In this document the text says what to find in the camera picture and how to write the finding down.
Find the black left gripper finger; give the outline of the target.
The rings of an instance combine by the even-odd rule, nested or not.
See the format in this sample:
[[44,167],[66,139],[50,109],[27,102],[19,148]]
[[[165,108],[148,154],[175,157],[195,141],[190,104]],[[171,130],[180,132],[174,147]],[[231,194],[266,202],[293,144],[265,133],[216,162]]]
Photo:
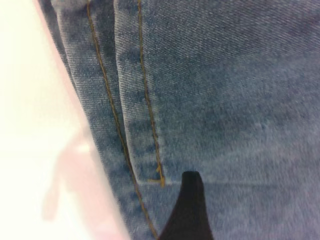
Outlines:
[[185,171],[179,195],[160,240],[212,240],[204,185],[197,171]]

